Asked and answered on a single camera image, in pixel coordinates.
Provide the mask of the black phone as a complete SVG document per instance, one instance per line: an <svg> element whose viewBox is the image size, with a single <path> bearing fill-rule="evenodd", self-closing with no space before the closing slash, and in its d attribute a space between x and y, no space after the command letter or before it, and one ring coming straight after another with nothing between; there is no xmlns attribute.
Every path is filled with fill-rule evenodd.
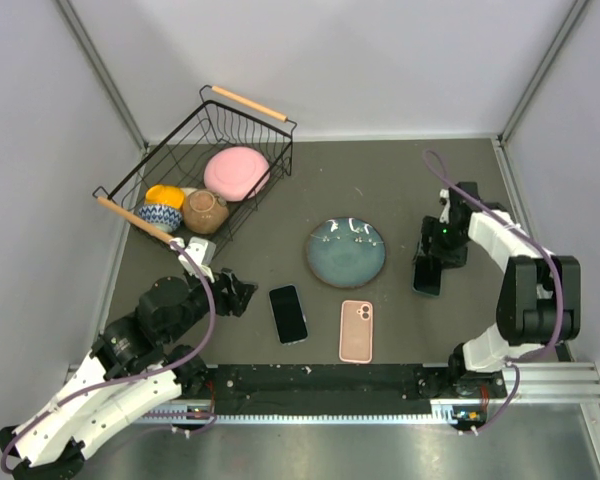
<svg viewBox="0 0 600 480"><path fill-rule="evenodd" d="M441 262L431 256L418 255L413 262L413 289L420 294L439 296L441 290Z"/></svg>

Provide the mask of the pink phone case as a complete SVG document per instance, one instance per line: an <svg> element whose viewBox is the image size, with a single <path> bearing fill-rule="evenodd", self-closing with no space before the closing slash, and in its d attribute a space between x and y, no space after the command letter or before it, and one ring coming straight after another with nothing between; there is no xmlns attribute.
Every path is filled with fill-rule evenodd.
<svg viewBox="0 0 600 480"><path fill-rule="evenodd" d="M361 300L341 305L339 358L345 363L368 364L373 354L373 306Z"/></svg>

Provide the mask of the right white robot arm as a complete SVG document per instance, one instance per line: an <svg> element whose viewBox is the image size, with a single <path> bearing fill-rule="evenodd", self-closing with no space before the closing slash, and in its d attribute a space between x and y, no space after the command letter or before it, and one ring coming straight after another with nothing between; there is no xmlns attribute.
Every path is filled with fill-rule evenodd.
<svg viewBox="0 0 600 480"><path fill-rule="evenodd" d="M577 337L581 322L581 266L535 243L498 203L482 203L474 182L441 189L439 216L426 216L413 259L413 289L437 296L442 274L462 268L471 243L503 273L495 322L458 345L446 380L467 396L509 360L528 361Z"/></svg>

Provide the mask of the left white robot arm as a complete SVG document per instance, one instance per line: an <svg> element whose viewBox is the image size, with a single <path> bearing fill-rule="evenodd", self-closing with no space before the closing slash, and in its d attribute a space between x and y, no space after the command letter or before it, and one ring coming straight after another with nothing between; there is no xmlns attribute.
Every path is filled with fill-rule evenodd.
<svg viewBox="0 0 600 480"><path fill-rule="evenodd" d="M229 269L214 280L164 277L96 338L65 385L30 420L0 430L15 479L71 479L111 437L155 407L206 387L199 347L179 339L203 318L241 316L257 286Z"/></svg>

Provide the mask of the brown ceramic bowl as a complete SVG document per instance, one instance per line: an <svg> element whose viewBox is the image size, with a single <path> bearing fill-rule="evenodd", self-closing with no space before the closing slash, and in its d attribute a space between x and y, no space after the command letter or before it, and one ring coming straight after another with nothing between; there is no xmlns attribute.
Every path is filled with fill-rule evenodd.
<svg viewBox="0 0 600 480"><path fill-rule="evenodd" d="M228 217L227 202L210 190L196 190L190 193L183 203L184 224L196 234L215 233Z"/></svg>

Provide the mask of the blue ceramic plate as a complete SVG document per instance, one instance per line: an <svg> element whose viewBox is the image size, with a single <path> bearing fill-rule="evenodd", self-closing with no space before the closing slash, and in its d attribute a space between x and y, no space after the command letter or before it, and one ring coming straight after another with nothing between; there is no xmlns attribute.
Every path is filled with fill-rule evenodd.
<svg viewBox="0 0 600 480"><path fill-rule="evenodd" d="M305 254L310 271L323 283L360 288L382 271L387 249L378 230L356 217L335 217L308 236Z"/></svg>

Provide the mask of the blue patterned bowl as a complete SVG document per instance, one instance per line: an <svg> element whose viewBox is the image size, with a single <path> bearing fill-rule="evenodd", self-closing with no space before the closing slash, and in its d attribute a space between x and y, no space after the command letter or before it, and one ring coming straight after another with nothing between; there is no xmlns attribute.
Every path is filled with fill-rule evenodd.
<svg viewBox="0 0 600 480"><path fill-rule="evenodd" d="M145 204L139 208L137 215L159 230L172 233L182 223L182 213L169 205Z"/></svg>

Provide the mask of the pink plate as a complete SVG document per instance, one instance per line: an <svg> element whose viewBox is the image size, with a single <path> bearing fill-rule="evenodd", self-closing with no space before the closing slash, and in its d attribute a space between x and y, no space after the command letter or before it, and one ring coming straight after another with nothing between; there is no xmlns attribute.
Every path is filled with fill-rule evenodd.
<svg viewBox="0 0 600 480"><path fill-rule="evenodd" d="M255 196L270 178L270 165L258 151L231 147L215 154L204 170L204 185L229 202Z"/></svg>

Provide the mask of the yellow bowl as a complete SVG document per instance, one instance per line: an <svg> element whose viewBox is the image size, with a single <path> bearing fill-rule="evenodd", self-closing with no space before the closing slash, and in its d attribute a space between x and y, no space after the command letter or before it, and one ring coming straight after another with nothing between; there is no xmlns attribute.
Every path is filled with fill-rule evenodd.
<svg viewBox="0 0 600 480"><path fill-rule="evenodd" d="M146 191L144 202L146 204L166 205L180 210L185 198L184 191L179 187L156 184Z"/></svg>

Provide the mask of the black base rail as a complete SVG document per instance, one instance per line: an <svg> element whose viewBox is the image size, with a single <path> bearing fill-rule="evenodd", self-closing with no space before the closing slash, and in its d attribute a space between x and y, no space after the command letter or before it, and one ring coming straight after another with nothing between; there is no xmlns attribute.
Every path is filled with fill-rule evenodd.
<svg viewBox="0 0 600 480"><path fill-rule="evenodd" d="M454 390L442 367L420 364L220 365L210 371L222 415L427 414Z"/></svg>

